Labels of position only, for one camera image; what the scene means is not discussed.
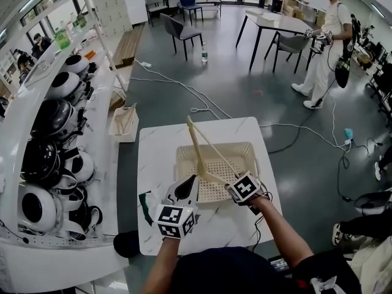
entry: trash bin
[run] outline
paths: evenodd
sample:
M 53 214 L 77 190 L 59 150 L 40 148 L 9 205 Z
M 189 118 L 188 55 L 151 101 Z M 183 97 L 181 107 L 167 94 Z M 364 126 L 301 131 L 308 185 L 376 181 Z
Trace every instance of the trash bin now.
M 268 10 L 271 12 L 281 12 L 283 0 L 268 0 Z

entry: blue plug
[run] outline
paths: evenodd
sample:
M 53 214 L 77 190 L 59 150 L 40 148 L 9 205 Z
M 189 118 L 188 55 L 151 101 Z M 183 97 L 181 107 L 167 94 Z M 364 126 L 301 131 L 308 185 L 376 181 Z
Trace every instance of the blue plug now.
M 348 140 L 352 140 L 354 137 L 354 132 L 352 129 L 344 129 L 345 137 Z

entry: black pants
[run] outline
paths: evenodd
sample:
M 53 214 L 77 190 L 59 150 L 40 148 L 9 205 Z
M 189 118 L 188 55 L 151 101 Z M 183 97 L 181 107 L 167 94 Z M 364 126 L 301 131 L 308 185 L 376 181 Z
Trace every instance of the black pants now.
M 379 168 L 384 169 L 388 164 L 392 162 L 392 146 L 389 147 L 379 162 Z
M 392 210 L 387 209 L 382 214 L 363 216 L 348 222 L 341 222 L 341 232 L 368 236 L 383 241 L 392 233 Z

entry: white pants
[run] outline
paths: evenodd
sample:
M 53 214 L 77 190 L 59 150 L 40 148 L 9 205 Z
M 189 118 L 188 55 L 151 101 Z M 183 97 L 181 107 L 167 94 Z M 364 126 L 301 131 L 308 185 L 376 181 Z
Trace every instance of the white pants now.
M 330 58 L 328 59 L 329 50 L 329 47 L 325 47 L 322 54 L 314 56 L 309 65 L 304 85 L 301 88 L 301 91 L 305 94 L 310 94 L 313 89 L 313 104 L 316 104 L 317 101 L 325 95 L 326 90 L 330 86 L 328 83 L 328 77 L 330 73 L 333 73 L 331 69 L 335 70 L 336 64 L 341 57 L 339 54 L 331 50 Z

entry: marble table top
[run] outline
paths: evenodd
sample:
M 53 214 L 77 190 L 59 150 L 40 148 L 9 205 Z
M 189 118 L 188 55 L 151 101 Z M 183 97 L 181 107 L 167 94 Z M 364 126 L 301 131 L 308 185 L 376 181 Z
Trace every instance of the marble table top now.
M 273 195 L 273 204 L 282 213 L 274 174 L 257 120 L 251 118 L 226 119 L 198 122 L 197 127 L 212 144 L 248 141 L 253 144 L 259 178 Z M 198 135 L 199 144 L 206 145 Z M 149 127 L 140 131 L 138 152 L 137 195 L 151 191 L 163 199 L 169 186 L 176 181 L 176 150 L 192 145 L 186 124 Z M 209 248 L 250 246 L 257 242 L 255 216 L 246 206 L 238 206 L 233 200 L 217 203 L 198 203 L 198 224 L 179 245 L 179 254 L 186 255 Z M 259 243 L 273 239 L 263 221 L 259 224 Z M 145 220 L 138 199 L 138 232 L 140 251 L 143 255 L 157 255 L 162 244 L 159 229 Z

